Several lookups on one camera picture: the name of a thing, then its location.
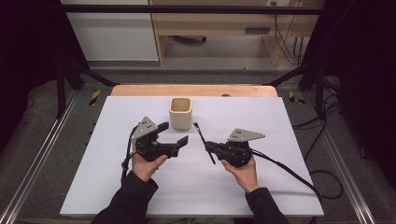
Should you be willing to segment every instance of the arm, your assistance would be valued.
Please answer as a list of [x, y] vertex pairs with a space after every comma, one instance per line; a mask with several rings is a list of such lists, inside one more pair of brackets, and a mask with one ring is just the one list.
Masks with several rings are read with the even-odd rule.
[[139, 154], [132, 157], [133, 170], [122, 180], [110, 205], [101, 211], [92, 224], [143, 223], [149, 201], [158, 189], [151, 179], [156, 170], [166, 161], [165, 155], [156, 161], [147, 162]]
[[289, 223], [279, 211], [267, 188], [260, 188], [257, 181], [256, 162], [251, 157], [247, 165], [235, 168], [227, 161], [221, 161], [224, 168], [233, 174], [236, 182], [246, 192], [247, 204], [254, 215], [256, 224]]

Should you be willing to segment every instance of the white table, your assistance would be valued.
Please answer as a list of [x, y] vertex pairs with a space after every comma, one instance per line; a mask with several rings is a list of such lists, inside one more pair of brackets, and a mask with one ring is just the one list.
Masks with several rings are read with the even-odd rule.
[[[120, 187], [121, 167], [132, 128], [144, 116], [155, 123], [169, 121], [172, 97], [109, 96], [90, 143], [64, 201], [61, 215], [94, 216], [108, 206]], [[234, 128], [264, 133], [250, 141], [257, 149], [312, 183], [291, 128], [283, 101], [278, 97], [191, 97], [192, 119], [206, 141], [224, 143]], [[177, 158], [161, 166], [153, 179], [160, 188], [148, 205], [148, 217], [249, 217], [242, 189], [218, 161], [212, 164], [195, 129], [170, 127], [161, 143], [175, 143], [188, 135], [189, 143]], [[323, 216], [314, 192], [280, 167], [256, 158], [259, 184], [267, 187], [286, 216]]]

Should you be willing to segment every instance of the gray carpet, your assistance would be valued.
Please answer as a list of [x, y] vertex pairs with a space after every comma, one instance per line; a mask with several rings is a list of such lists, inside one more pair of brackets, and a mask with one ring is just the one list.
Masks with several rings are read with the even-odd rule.
[[[273, 77], [281, 76], [282, 72], [274, 72], [262, 77], [262, 73], [237, 74], [235, 71], [219, 71], [216, 77], [211, 73], [196, 71], [192, 74], [166, 74], [157, 76], [156, 72], [137, 75], [127, 75], [125, 71], [114, 74], [112, 80], [128, 83], [265, 83]], [[48, 131], [56, 116], [56, 91], [54, 82], [47, 83], [30, 95], [35, 99], [32, 108], [25, 112], [24, 117], [0, 155], [0, 209], [4, 210], [14, 192], [21, 183], [35, 154], [44, 142]], [[300, 105], [289, 101], [290, 86], [282, 86], [278, 90], [279, 96], [284, 98], [285, 106], [292, 124], [305, 122], [313, 118], [308, 105]], [[102, 90], [95, 105], [89, 105], [92, 93]], [[32, 191], [26, 199], [18, 219], [21, 218], [51, 218], [69, 220], [61, 217], [59, 211], [65, 194], [73, 180], [79, 162], [83, 156], [86, 144], [90, 140], [90, 132], [94, 129], [106, 96], [110, 88], [99, 84], [86, 84], [79, 92], [78, 100], [59, 135], [47, 161], [35, 182]], [[296, 99], [304, 99], [304, 95], [295, 91]], [[358, 146], [342, 115], [337, 111], [328, 117], [327, 128], [332, 134], [334, 142], [340, 149], [348, 168], [352, 172], [362, 195], [371, 209], [376, 223], [396, 223], [396, 194], [382, 176], [374, 161], [363, 160]], [[303, 155], [318, 134], [318, 128], [312, 130], [295, 131]], [[319, 139], [307, 160], [309, 171], [321, 169], [336, 174], [326, 145]], [[312, 175], [315, 185], [324, 195], [335, 195], [339, 191], [338, 184], [328, 175]], [[319, 223], [360, 223], [347, 197], [343, 195], [338, 200], [323, 200], [325, 216]], [[306, 218], [291, 218], [293, 223], [307, 223]]]

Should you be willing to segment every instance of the beige cup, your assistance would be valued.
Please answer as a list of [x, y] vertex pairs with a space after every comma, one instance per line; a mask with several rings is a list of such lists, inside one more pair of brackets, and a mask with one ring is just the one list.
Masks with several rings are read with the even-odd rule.
[[172, 128], [188, 130], [192, 124], [192, 101], [189, 98], [173, 98], [169, 107]]

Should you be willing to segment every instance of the hand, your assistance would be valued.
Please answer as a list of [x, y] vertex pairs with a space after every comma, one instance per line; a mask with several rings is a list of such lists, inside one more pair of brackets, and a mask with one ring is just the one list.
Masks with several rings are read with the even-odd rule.
[[[133, 149], [135, 150], [136, 140], [132, 142]], [[151, 176], [160, 168], [160, 166], [168, 159], [168, 156], [162, 155], [155, 161], [146, 161], [138, 153], [132, 156], [132, 170], [137, 177], [145, 182], [151, 179]]]
[[233, 174], [238, 185], [246, 193], [250, 193], [251, 191], [259, 188], [259, 183], [257, 182], [256, 162], [254, 161], [253, 156], [245, 166], [239, 168], [233, 167], [225, 160], [222, 160], [221, 163], [224, 165], [226, 171]]

